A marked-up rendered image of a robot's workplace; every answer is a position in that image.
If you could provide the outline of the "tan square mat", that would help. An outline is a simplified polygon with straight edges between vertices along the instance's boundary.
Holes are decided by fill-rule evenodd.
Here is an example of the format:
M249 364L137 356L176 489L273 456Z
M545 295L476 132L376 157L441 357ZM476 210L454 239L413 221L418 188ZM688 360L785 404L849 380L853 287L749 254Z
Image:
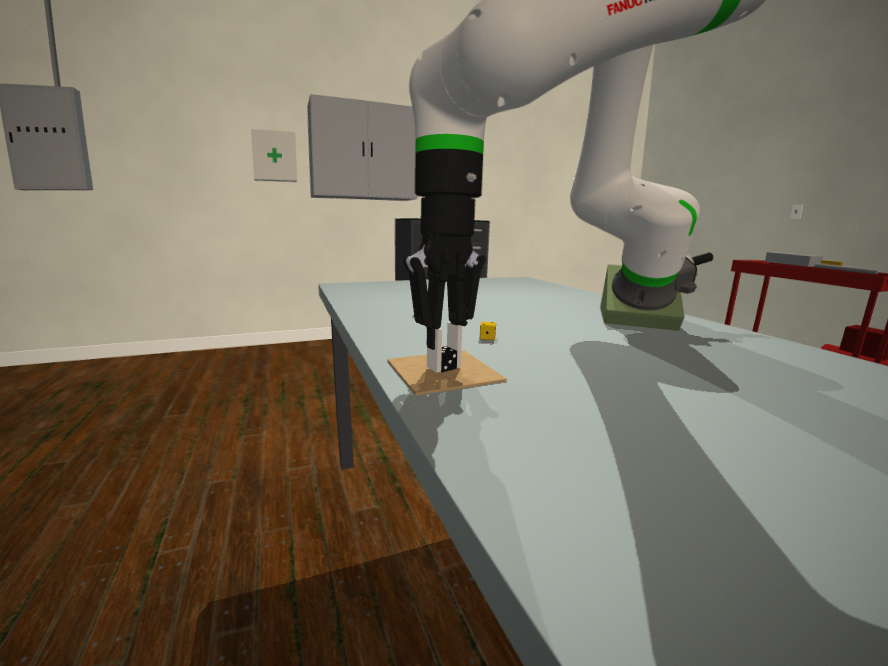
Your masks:
M507 381L465 350L461 351L461 367L446 372L427 368L427 355L387 360L415 395Z

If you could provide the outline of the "black die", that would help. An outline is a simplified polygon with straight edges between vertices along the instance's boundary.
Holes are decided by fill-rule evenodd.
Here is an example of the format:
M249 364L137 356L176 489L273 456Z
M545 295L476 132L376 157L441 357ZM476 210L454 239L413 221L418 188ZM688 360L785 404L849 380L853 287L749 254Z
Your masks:
M457 368L457 351L444 346L442 347L441 372L454 370Z

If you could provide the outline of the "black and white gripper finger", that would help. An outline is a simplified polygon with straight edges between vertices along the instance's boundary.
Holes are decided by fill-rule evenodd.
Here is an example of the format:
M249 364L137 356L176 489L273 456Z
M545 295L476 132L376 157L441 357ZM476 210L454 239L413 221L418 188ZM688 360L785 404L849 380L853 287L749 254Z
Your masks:
M447 347L457 351L457 368L461 367L462 326L468 319L473 319L480 273L485 263L485 256L474 251L466 262L463 250L456 252L456 274L448 274L448 314ZM464 288L463 288L464 287Z
M439 276L428 268L427 291L424 246L413 256L406 256L403 262L409 273L415 322L427 328L427 368L441 372L442 329L440 327L451 252L442 251Z

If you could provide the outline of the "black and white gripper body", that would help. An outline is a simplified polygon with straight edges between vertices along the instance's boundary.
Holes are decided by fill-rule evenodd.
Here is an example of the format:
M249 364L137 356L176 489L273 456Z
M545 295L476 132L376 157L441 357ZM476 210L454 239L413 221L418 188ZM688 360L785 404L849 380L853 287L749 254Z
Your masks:
M439 275L441 253L451 252L448 274L456 274L456 252L464 250L466 262L473 252L471 237L474 234L475 199L461 197L421 198L421 234L425 263ZM449 237L441 237L449 236Z

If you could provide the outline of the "yellow die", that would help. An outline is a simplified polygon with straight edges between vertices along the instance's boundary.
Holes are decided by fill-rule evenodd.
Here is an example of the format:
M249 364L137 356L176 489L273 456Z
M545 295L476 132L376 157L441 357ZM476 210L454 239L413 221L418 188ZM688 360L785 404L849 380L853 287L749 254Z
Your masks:
M480 339L483 340L495 340L496 334L496 323L495 322L481 322L480 325Z

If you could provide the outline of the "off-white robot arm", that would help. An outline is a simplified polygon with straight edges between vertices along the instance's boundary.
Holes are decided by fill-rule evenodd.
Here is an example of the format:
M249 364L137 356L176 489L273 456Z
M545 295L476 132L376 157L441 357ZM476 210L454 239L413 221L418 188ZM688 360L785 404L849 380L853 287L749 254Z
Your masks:
M736 22L765 1L479 1L410 74L415 194L479 198L485 118L528 105L594 66L571 206L624 242L614 295L640 310L669 306L678 292L695 291L696 265L713 254L686 255L698 201L630 171L653 45Z

